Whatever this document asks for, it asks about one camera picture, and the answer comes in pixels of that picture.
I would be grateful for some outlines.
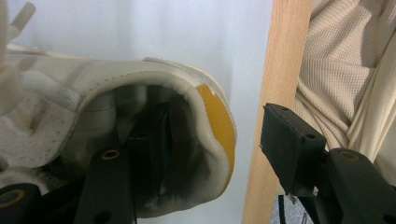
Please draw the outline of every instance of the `white wall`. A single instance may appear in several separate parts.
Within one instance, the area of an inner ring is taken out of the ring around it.
[[[230,186],[211,203],[138,223],[240,223],[272,1],[31,2],[36,14],[14,43],[99,59],[190,63],[219,81],[238,131]],[[8,0],[9,17],[24,3]]]

